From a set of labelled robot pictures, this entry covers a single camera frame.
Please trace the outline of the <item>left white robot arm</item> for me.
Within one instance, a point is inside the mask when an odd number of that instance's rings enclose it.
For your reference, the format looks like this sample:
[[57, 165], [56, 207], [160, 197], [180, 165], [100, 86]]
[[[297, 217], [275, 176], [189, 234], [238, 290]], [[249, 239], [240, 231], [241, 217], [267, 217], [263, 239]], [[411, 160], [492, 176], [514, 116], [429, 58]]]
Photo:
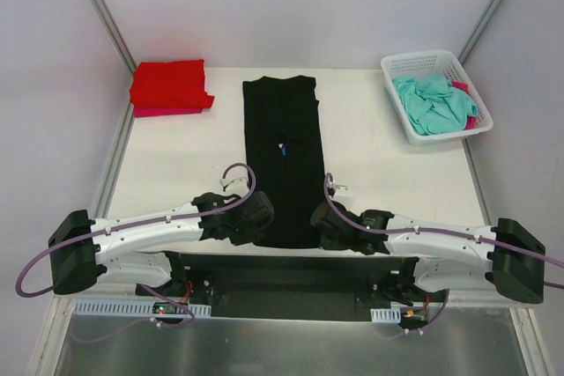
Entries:
[[274, 216], [262, 191], [208, 192], [173, 210], [125, 219], [91, 219], [86, 210], [75, 210], [48, 239], [53, 291], [76, 294], [104, 282], [146, 284], [178, 295], [187, 277], [177, 256], [162, 246], [203, 240], [252, 244]]

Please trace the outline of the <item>red t-shirt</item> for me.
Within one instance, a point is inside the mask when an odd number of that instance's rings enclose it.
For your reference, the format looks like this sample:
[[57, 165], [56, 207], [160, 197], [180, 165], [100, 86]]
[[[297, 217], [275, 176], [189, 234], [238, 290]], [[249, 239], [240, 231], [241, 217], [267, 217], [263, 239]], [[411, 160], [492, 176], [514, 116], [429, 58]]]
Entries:
[[133, 73], [130, 102], [142, 108], [209, 109], [204, 60], [141, 62]]

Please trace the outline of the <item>black daisy print t-shirt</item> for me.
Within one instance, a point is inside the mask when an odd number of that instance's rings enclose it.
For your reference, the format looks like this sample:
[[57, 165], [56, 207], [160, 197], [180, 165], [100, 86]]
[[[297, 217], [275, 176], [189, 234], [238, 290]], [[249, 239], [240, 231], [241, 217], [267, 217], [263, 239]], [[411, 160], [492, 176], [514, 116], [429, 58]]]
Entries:
[[259, 247], [307, 249], [320, 242], [310, 224], [324, 201], [324, 162], [316, 80], [261, 77], [242, 83], [246, 162], [274, 209]]

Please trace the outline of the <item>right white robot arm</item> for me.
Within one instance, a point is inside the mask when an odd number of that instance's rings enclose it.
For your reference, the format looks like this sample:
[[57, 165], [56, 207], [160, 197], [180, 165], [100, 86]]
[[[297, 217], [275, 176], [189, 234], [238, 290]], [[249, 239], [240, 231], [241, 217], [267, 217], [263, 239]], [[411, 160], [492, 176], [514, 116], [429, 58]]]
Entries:
[[324, 250], [388, 254], [407, 259], [397, 292], [417, 300], [426, 292], [487, 290], [537, 305], [544, 300], [545, 246], [514, 219], [494, 226], [432, 226], [385, 210], [360, 215], [340, 203], [320, 204], [310, 219]]

